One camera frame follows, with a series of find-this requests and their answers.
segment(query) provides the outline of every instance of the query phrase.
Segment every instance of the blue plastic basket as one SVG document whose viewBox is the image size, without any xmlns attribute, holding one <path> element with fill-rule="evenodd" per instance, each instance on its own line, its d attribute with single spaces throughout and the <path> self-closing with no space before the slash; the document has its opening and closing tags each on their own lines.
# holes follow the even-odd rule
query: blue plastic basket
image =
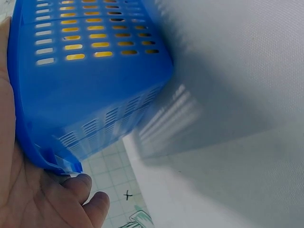
<svg viewBox="0 0 304 228">
<path fill-rule="evenodd" d="M 67 174 L 137 125 L 172 63 L 139 0 L 18 0 L 8 68 L 21 147 Z"/>
</svg>

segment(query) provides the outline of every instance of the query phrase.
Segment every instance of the palm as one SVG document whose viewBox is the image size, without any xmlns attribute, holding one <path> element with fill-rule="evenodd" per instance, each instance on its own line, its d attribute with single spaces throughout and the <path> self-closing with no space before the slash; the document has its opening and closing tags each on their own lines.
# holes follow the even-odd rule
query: palm
<svg viewBox="0 0 304 228">
<path fill-rule="evenodd" d="M 83 205 L 92 185 L 89 176 L 62 182 L 62 177 L 31 164 L 14 143 L 13 93 L 6 72 L 8 30 L 7 21 L 0 25 L 0 228 L 100 228 L 109 199 L 99 192 Z"/>
</svg>

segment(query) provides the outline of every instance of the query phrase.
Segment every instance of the ventilation slot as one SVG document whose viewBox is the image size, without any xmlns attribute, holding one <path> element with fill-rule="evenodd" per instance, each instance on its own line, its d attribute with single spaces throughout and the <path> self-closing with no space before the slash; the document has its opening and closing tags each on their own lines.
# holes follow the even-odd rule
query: ventilation slot
<svg viewBox="0 0 304 228">
<path fill-rule="evenodd" d="M 129 5 L 137 5 L 138 2 L 136 1 L 124 1 L 126 4 L 129 4 Z"/>
<path fill-rule="evenodd" d="M 101 22 L 102 19 L 100 19 L 100 18 L 90 18 L 90 19 L 86 19 L 85 21 L 89 22 L 89 23 L 91 23 L 91 22 Z"/>
<path fill-rule="evenodd" d="M 143 25 L 137 25 L 137 26 L 135 26 L 135 28 L 138 29 L 138 30 L 142 30 L 142 29 L 147 29 L 148 27 L 143 26 Z"/>
<path fill-rule="evenodd" d="M 78 27 L 63 28 L 62 31 L 63 31 L 63 32 L 77 32 L 77 31 L 79 31 L 79 28 L 78 28 Z"/>
<path fill-rule="evenodd" d="M 48 13 L 49 9 L 37 10 L 36 13 Z"/>
<path fill-rule="evenodd" d="M 146 50 L 145 51 L 147 54 L 157 54 L 157 53 L 159 53 L 160 51 L 159 50 Z"/>
<path fill-rule="evenodd" d="M 100 51 L 100 52 L 95 52 L 94 56 L 95 57 L 109 57 L 112 56 L 113 53 L 111 51 Z"/>
<path fill-rule="evenodd" d="M 138 101 L 139 101 L 139 97 L 137 97 L 137 98 L 129 101 L 129 103 L 128 103 L 128 105 L 127 105 L 126 110 L 125 110 L 124 113 L 133 112 L 136 109 L 137 105 L 138 105 Z"/>
<path fill-rule="evenodd" d="M 103 30 L 103 29 L 104 29 L 104 26 L 101 26 L 101 25 L 87 27 L 87 30 Z"/>
<path fill-rule="evenodd" d="M 130 33 L 117 33 L 115 34 L 116 37 L 130 37 Z"/>
<path fill-rule="evenodd" d="M 122 15 L 121 12 L 108 12 L 109 15 Z"/>
<path fill-rule="evenodd" d="M 64 17 L 74 17 L 74 16 L 76 16 L 76 14 L 75 13 L 62 13 L 62 14 L 60 14 L 60 16 L 62 18 L 64 18 Z"/>
<path fill-rule="evenodd" d="M 126 27 L 125 25 L 115 25 L 112 26 L 113 29 L 127 29 L 128 27 Z"/>
<path fill-rule="evenodd" d="M 123 42 L 118 42 L 119 46 L 130 46 L 130 45 L 134 45 L 133 42 L 131 41 L 123 41 Z"/>
<path fill-rule="evenodd" d="M 80 39 L 80 36 L 67 36 L 67 37 L 63 37 L 63 40 L 78 40 Z"/>
<path fill-rule="evenodd" d="M 139 22 L 139 23 L 146 22 L 143 19 L 132 19 L 131 21 L 134 22 L 134 23 L 137 23 L 137 22 Z"/>
<path fill-rule="evenodd" d="M 85 12 L 84 15 L 86 16 L 95 16 L 95 15 L 99 15 L 99 12 Z"/>
<path fill-rule="evenodd" d="M 142 41 L 142 45 L 154 45 L 154 41 Z"/>
<path fill-rule="evenodd" d="M 74 1 L 62 1 L 61 4 L 72 4 Z"/>
<path fill-rule="evenodd" d="M 106 34 L 91 34 L 89 37 L 91 39 L 106 38 Z"/>
<path fill-rule="evenodd" d="M 35 44 L 37 45 L 41 45 L 41 44 L 49 44 L 49 43 L 52 43 L 52 39 L 41 39 L 41 40 L 37 40 L 35 42 Z"/>
<path fill-rule="evenodd" d="M 76 24 L 77 20 L 63 20 L 61 21 L 62 25 L 66 25 L 66 24 Z"/>
<path fill-rule="evenodd" d="M 91 134 L 92 132 L 96 132 L 98 128 L 97 119 L 88 122 L 87 124 L 83 125 L 82 128 L 86 135 Z"/>
<path fill-rule="evenodd" d="M 122 51 L 123 55 L 135 55 L 137 54 L 137 51 L 135 50 L 126 50 L 126 51 Z"/>
<path fill-rule="evenodd" d="M 97 6 L 83 6 L 84 9 L 97 9 Z"/>
<path fill-rule="evenodd" d="M 44 48 L 44 49 L 39 49 L 36 51 L 37 55 L 41 55 L 41 54 L 46 54 L 46 53 L 50 53 L 53 52 L 53 48 L 49 47 L 49 48 Z"/>
<path fill-rule="evenodd" d="M 83 150 L 82 150 L 81 146 L 79 145 L 79 143 L 68 147 L 68 150 L 70 150 L 76 157 L 83 155 Z"/>
<path fill-rule="evenodd" d="M 72 44 L 65 46 L 65 50 L 75 50 L 75 49 L 82 49 L 82 44 Z"/>
<path fill-rule="evenodd" d="M 51 16 L 43 16 L 43 17 L 36 17 L 36 20 L 47 20 L 50 18 L 51 18 Z"/>
<path fill-rule="evenodd" d="M 53 62 L 54 62 L 54 58 L 45 58 L 45 59 L 38 60 L 36 63 L 37 63 L 37 65 L 44 65 L 44 64 L 49 64 L 49 63 L 53 63 Z"/>
<path fill-rule="evenodd" d="M 104 47 L 108 47 L 110 46 L 110 43 L 109 42 L 99 42 L 99 43 L 93 43 L 92 44 L 92 47 L 93 48 L 104 48 Z"/>
<path fill-rule="evenodd" d="M 123 22 L 125 20 L 122 19 L 122 18 L 111 18 L 110 21 L 113 21 L 113 22 Z"/>
<path fill-rule="evenodd" d="M 140 16 L 142 17 L 143 14 L 142 13 L 129 13 L 130 16 Z"/>
<path fill-rule="evenodd" d="M 59 140 L 61 141 L 61 143 L 64 146 L 68 146 L 72 143 L 75 143 L 77 141 L 77 138 L 76 138 L 74 132 L 70 132 L 70 133 L 60 137 Z"/>
<path fill-rule="evenodd" d="M 141 10 L 139 7 L 127 7 L 127 10 Z"/>
<path fill-rule="evenodd" d="M 105 115 L 105 125 L 107 125 L 110 122 L 115 121 L 117 119 L 117 111 L 118 111 L 118 108 L 109 111 Z"/>
<path fill-rule="evenodd" d="M 108 127 L 106 127 L 106 128 L 104 129 L 104 132 L 105 132 L 105 133 L 111 133 L 113 130 L 114 130 L 114 124 L 113 124 L 113 125 L 110 125 L 110 126 L 108 126 Z"/>
<path fill-rule="evenodd" d="M 41 3 L 41 4 L 37 4 L 37 7 L 44 7 L 44 6 L 48 6 L 48 3 Z"/>
<path fill-rule="evenodd" d="M 150 33 L 139 33 L 138 36 L 139 37 L 150 37 L 151 34 Z"/>
<path fill-rule="evenodd" d="M 83 58 L 85 58 L 84 54 L 74 54 L 74 55 L 66 56 L 66 60 L 77 60 L 77 59 L 83 59 Z"/>
<path fill-rule="evenodd" d="M 49 35 L 51 33 L 52 33 L 51 30 L 47 30 L 47 31 L 36 32 L 35 35 L 36 36 L 43 36 L 43 35 Z"/>
<path fill-rule="evenodd" d="M 37 24 L 35 26 L 35 28 L 43 28 L 43 27 L 48 27 L 48 26 L 51 26 L 51 23 L 43 23 L 43 24 Z"/>
<path fill-rule="evenodd" d="M 119 6 L 105 6 L 107 9 L 119 9 Z"/>
<path fill-rule="evenodd" d="M 75 7 L 74 6 L 67 6 L 67 7 L 60 7 L 60 10 L 74 10 Z"/>
</svg>

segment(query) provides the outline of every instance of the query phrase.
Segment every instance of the finger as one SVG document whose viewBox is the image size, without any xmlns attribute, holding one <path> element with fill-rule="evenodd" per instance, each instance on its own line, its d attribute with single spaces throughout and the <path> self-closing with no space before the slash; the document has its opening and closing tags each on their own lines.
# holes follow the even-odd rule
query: finger
<svg viewBox="0 0 304 228">
<path fill-rule="evenodd" d="M 0 207 L 9 194 L 11 165 L 15 142 L 15 107 L 13 90 L 6 68 L 10 18 L 0 23 Z"/>
<path fill-rule="evenodd" d="M 79 174 L 77 177 L 67 179 L 62 186 L 70 190 L 82 205 L 89 198 L 92 179 L 86 174 Z"/>
<path fill-rule="evenodd" d="M 110 200 L 106 193 L 97 192 L 90 202 L 83 206 L 94 228 L 100 228 L 105 221 L 110 207 Z"/>
<path fill-rule="evenodd" d="M 0 23 L 0 78 L 9 81 L 7 72 L 7 46 L 10 33 L 10 21 L 11 17 L 6 18 Z"/>
</svg>

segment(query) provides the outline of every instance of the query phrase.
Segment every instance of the white surface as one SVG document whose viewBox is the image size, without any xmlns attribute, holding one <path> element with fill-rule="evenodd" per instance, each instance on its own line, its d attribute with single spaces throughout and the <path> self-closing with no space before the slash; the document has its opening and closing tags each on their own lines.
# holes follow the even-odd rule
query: white surface
<svg viewBox="0 0 304 228">
<path fill-rule="evenodd" d="M 304 2 L 144 1 L 175 65 L 124 138 L 156 227 L 303 227 Z"/>
</svg>

